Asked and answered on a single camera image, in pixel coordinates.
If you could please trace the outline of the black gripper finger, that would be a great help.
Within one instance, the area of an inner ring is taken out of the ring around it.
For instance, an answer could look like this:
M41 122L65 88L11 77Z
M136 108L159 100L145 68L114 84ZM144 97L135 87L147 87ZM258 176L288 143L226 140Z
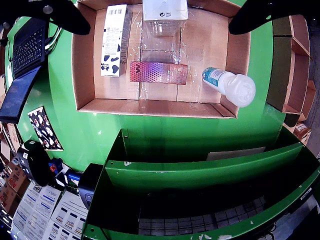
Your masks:
M76 34L87 35L91 26L71 0L2 0L0 23L14 25L17 18L31 17L50 21Z
M233 35L249 33L265 23L293 15L302 15L311 26L320 24L318 0L247 0L232 18L228 30Z

